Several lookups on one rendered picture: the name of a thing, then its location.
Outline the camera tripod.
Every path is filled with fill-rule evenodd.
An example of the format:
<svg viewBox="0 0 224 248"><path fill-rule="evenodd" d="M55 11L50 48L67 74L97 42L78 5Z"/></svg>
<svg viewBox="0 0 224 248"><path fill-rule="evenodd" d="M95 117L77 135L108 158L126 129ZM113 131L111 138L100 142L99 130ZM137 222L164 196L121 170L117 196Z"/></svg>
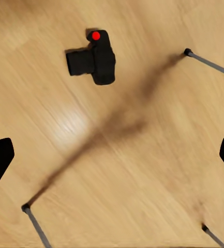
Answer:
<svg viewBox="0 0 224 248"><path fill-rule="evenodd" d="M210 66L210 67L222 72L222 73L224 73L224 68L223 67L220 67L220 66L212 63L211 61L196 55L191 49L186 49L184 54L189 56L189 57L195 58L195 59L201 61L202 63L204 63L204 64L206 64L206 65L208 65L208 66ZM37 220L34 217L29 205L25 204L25 205L21 206L21 209L22 209L23 212L25 212L27 215L29 215L29 218L30 218L32 224L34 225L35 230L38 232L38 235L40 236L45 248L52 248L48 238L46 237L45 233L42 231L39 223L37 223ZM220 245L221 248L224 248L224 244L210 231L209 228L204 226L203 231L206 234L208 234L212 239L214 239Z"/></svg>

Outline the digital camera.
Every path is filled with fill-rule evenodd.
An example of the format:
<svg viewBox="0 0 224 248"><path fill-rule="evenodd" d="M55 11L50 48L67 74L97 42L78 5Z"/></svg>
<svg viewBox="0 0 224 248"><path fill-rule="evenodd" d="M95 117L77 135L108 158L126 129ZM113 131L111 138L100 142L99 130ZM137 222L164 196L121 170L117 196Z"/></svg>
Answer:
<svg viewBox="0 0 224 248"><path fill-rule="evenodd" d="M92 74L95 84L99 86L114 83L116 56L107 31L91 32L88 40L92 44L90 51L74 52L66 56L69 74Z"/></svg>

